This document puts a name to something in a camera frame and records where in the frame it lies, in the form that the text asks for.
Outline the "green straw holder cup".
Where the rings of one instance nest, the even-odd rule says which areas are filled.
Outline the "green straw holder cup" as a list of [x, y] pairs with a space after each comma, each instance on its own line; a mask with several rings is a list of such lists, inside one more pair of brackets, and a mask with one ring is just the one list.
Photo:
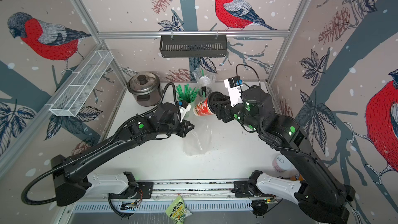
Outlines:
[[178, 104], [180, 107], [183, 107], [183, 108], [188, 108], [189, 105], [193, 106], [195, 104], [195, 101], [196, 101], [196, 99], [186, 101], [180, 97], [178, 98]]

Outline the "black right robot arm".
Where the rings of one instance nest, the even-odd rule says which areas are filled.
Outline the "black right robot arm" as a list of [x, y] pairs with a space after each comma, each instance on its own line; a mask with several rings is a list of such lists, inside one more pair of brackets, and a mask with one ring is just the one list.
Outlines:
[[346, 224], [349, 218], [346, 204], [354, 200], [354, 188], [340, 183], [326, 168], [295, 119], [275, 112], [270, 94], [252, 86], [238, 96], [242, 102], [233, 104], [232, 97], [213, 92], [208, 106], [224, 123], [235, 120], [245, 131], [258, 134], [260, 140], [285, 156], [304, 178], [295, 184], [255, 170], [242, 194], [278, 196], [298, 205], [320, 223]]

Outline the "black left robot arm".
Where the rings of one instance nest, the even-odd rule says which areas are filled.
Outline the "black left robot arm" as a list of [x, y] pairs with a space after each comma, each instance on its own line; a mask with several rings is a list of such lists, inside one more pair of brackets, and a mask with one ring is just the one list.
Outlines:
[[[57, 206], [67, 206], [75, 203], [92, 187], [88, 175], [101, 165], [148, 141], [165, 140], [173, 134], [184, 138], [193, 129], [194, 124], [183, 119], [177, 102], [160, 101], [154, 108], [126, 120], [105, 141], [76, 155], [52, 158], [52, 169], [33, 179], [23, 189], [21, 201], [27, 205], [56, 202]], [[29, 191], [48, 176], [53, 178], [55, 197], [30, 199]]]

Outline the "clear plastic carrier bag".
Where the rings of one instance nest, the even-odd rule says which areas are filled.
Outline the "clear plastic carrier bag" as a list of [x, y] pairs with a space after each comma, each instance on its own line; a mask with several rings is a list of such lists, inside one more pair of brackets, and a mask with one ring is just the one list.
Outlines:
[[199, 87], [198, 96], [201, 99], [206, 98], [212, 93], [212, 86], [216, 81], [215, 73], [209, 72], [201, 67], [196, 68], [192, 73]]

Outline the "black lid red cup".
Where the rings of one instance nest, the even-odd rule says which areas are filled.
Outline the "black lid red cup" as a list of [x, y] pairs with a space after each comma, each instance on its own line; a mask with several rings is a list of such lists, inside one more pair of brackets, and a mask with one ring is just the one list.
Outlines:
[[216, 101], [224, 99], [224, 94], [221, 92], [212, 92], [205, 99], [201, 100], [193, 109], [196, 116], [209, 116], [214, 115], [214, 104]]

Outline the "silver rice cooker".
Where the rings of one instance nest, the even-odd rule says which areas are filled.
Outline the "silver rice cooker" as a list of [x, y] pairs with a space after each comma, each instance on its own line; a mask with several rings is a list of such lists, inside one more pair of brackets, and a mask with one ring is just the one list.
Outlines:
[[144, 107], [157, 105], [162, 96], [160, 79], [151, 72], [142, 72], [133, 76], [127, 83], [127, 89], [136, 102]]

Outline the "green snack packet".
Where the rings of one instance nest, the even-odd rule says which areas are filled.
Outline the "green snack packet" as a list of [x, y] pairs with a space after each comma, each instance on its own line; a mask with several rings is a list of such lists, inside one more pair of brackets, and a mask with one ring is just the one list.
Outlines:
[[185, 219], [192, 215], [180, 195], [165, 210], [165, 213], [174, 224], [183, 224]]

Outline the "green straws bundle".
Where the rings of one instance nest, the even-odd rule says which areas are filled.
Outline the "green straws bundle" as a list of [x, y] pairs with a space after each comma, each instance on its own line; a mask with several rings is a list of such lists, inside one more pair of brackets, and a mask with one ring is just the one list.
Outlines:
[[181, 85], [176, 87], [177, 99], [181, 102], [193, 103], [198, 96], [198, 92], [197, 88], [191, 88], [188, 84], [184, 85], [184, 87]]

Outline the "spare clear plastic bag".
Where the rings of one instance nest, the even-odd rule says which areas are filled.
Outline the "spare clear plastic bag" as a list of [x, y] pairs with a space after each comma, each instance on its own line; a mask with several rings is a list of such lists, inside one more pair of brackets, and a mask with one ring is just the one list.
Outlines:
[[203, 155], [210, 149], [212, 129], [207, 122], [195, 124], [195, 127], [183, 139], [183, 152], [188, 156]]

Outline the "white lid cup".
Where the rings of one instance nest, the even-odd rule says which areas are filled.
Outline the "white lid cup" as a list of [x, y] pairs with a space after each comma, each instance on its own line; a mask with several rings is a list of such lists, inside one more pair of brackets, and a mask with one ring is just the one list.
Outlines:
[[208, 76], [202, 76], [199, 78], [198, 83], [201, 89], [209, 88], [211, 86], [212, 79]]

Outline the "orange soda can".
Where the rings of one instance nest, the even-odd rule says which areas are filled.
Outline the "orange soda can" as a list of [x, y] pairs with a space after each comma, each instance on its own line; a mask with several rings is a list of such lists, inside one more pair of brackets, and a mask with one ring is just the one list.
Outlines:
[[304, 178], [301, 174], [296, 174], [294, 176], [291, 177], [291, 180], [299, 180], [299, 181], [303, 181]]

